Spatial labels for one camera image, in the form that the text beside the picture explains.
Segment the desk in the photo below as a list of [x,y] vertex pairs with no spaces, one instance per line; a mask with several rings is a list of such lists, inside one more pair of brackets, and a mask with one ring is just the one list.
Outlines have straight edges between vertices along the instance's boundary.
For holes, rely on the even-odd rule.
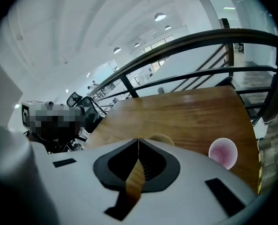
[[117,102],[85,143],[96,148],[127,138],[169,136],[177,147],[208,155],[220,137],[237,146],[230,171],[257,193],[259,159],[255,134],[242,101],[230,86],[186,90]]

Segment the pink cup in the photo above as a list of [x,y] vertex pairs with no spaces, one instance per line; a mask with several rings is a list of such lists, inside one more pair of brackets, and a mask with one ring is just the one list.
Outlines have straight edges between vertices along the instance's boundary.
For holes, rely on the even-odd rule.
[[230,169],[237,161],[238,150],[232,140],[222,137],[211,144],[209,157],[226,169]]

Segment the ceiling light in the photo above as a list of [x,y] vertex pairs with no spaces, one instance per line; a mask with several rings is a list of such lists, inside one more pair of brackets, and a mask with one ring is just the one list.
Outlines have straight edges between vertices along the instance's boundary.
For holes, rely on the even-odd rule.
[[118,53],[120,50],[121,50],[120,47],[116,47],[116,48],[114,48],[114,53]]
[[154,16],[154,20],[155,20],[155,21],[160,21],[160,20],[164,19],[165,17],[166,17],[166,15],[163,14],[163,13],[157,13],[157,14]]
[[171,26],[170,26],[170,25],[166,25],[166,26],[165,26],[165,30],[168,30],[168,29],[171,29]]

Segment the gray floor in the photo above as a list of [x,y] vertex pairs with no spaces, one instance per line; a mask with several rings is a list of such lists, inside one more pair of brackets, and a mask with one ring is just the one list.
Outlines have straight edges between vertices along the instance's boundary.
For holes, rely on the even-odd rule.
[[[244,54],[235,52],[235,66],[244,66]],[[272,75],[268,72],[246,72],[238,79],[242,87],[262,87],[271,83]],[[263,102],[267,93],[248,94],[252,103]],[[262,164],[262,193],[273,187],[278,179],[278,115],[268,123],[267,134],[263,140],[260,140],[258,147],[261,154]]]

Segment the table top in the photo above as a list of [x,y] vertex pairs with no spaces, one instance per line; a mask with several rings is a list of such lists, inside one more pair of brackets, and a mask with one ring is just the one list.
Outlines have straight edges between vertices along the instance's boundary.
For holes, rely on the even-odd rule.
[[127,138],[169,136],[177,147],[208,155],[220,137],[237,146],[231,172],[257,193],[259,159],[255,134],[240,97],[230,86],[185,90],[117,102],[85,143],[96,148]]

